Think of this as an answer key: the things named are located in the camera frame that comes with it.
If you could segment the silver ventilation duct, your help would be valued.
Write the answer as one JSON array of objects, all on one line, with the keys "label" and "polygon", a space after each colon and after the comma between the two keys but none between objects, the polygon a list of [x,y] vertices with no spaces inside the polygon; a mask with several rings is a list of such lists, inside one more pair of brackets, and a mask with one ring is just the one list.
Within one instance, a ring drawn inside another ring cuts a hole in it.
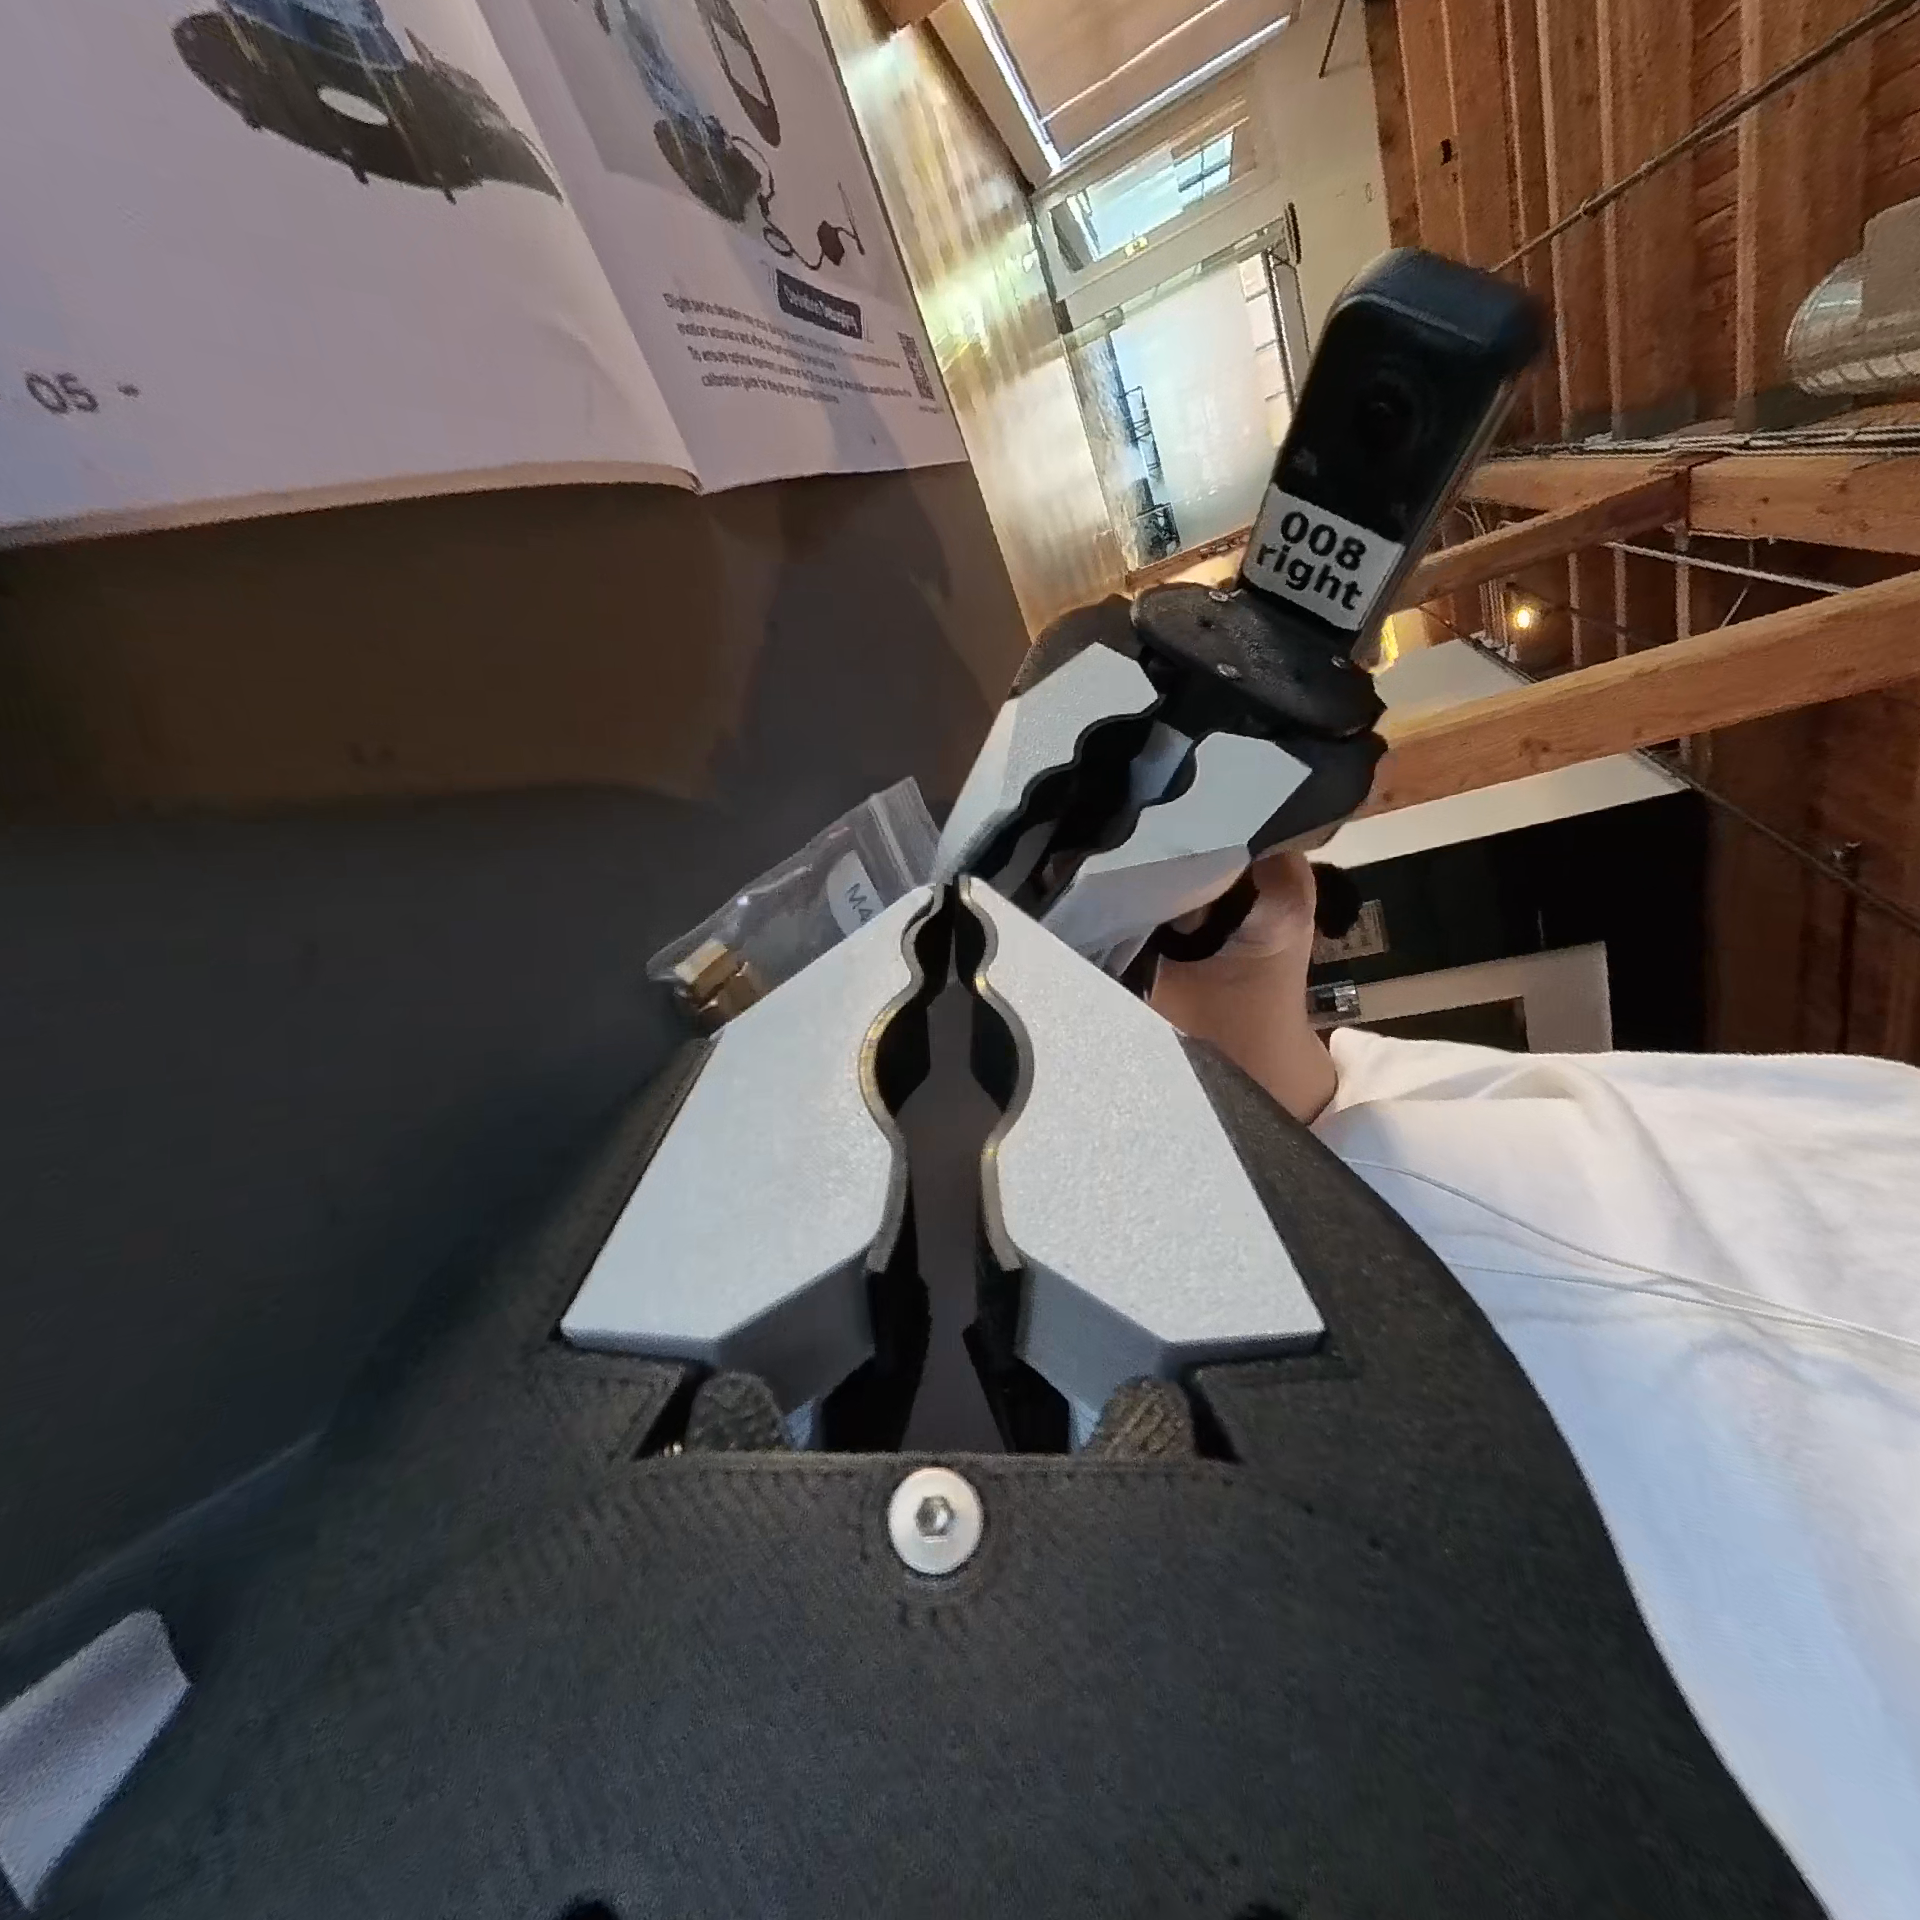
[{"label": "silver ventilation duct", "polygon": [[1813,398],[1917,387],[1917,200],[1864,222],[1861,252],[1796,309],[1784,361],[1792,385]]}]

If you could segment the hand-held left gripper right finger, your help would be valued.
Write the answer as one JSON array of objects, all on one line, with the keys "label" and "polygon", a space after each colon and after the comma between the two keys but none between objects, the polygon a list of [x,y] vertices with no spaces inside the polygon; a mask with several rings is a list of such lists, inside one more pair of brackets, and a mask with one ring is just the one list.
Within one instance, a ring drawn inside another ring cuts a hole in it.
[{"label": "hand-held left gripper right finger", "polygon": [[1316,1353],[1328,1323],[1177,1028],[997,893],[952,884],[975,1160],[967,1353],[1015,1454],[1118,1390]]}]

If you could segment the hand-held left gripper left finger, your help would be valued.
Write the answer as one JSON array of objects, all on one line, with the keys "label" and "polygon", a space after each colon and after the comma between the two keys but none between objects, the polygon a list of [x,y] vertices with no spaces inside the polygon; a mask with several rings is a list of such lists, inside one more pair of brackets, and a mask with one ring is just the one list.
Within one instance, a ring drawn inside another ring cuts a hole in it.
[{"label": "hand-held left gripper left finger", "polygon": [[572,1349],[753,1377],[784,1414],[912,1411],[927,1288],[900,1112],[945,957],[943,889],[918,888],[704,1045],[560,1318]]}]

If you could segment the person's right hand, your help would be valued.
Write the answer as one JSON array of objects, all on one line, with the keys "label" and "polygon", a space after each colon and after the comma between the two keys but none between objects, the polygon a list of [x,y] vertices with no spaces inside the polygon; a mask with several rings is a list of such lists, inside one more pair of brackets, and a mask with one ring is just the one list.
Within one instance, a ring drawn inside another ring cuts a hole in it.
[{"label": "person's right hand", "polygon": [[1264,856],[1254,904],[1201,963],[1161,963],[1149,1004],[1188,1041],[1217,1052],[1300,1122],[1336,1092],[1336,1069],[1307,1014],[1313,875],[1297,850]]}]

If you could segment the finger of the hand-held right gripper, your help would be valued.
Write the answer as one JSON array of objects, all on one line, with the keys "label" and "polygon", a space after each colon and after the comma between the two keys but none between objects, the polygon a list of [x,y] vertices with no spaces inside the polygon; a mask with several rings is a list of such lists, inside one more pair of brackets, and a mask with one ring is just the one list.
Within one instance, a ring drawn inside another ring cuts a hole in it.
[{"label": "finger of the hand-held right gripper", "polygon": [[1141,658],[1095,643],[1015,691],[950,804],[932,884],[984,880],[1053,901],[1166,792],[1164,692]]},{"label": "finger of the hand-held right gripper", "polygon": [[1091,853],[1040,924],[1093,963],[1139,954],[1152,932],[1233,888],[1254,840],[1307,777],[1307,758],[1275,740],[1201,739],[1187,788],[1142,806],[1115,848]]}]

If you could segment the dark work desk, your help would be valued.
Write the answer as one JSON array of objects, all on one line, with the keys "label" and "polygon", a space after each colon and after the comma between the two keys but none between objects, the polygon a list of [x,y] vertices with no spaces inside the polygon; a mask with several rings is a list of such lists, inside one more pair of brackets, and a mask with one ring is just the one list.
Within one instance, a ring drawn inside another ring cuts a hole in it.
[{"label": "dark work desk", "polygon": [[886,1469],[553,1353],[639,965],[1017,658],[971,469],[5,562],[5,1702],[190,1693],[5,1916],[1215,1916],[1141,1702],[904,1589]]}]

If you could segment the person in white shirt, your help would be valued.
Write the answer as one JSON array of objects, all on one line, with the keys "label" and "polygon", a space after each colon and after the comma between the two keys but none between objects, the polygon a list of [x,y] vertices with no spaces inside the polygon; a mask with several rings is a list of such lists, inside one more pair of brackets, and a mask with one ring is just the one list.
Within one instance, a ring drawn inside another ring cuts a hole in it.
[{"label": "person in white shirt", "polygon": [[1313,1124],[1543,1394],[1830,1916],[1917,1914],[1917,1074],[1331,1037]]}]

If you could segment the printed instruction manual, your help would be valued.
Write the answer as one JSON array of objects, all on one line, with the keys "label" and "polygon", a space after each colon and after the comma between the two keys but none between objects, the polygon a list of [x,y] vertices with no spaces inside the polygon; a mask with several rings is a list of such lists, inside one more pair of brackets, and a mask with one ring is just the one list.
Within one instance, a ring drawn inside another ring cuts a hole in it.
[{"label": "printed instruction manual", "polygon": [[814,4],[5,2],[5,547],[959,465]]}]

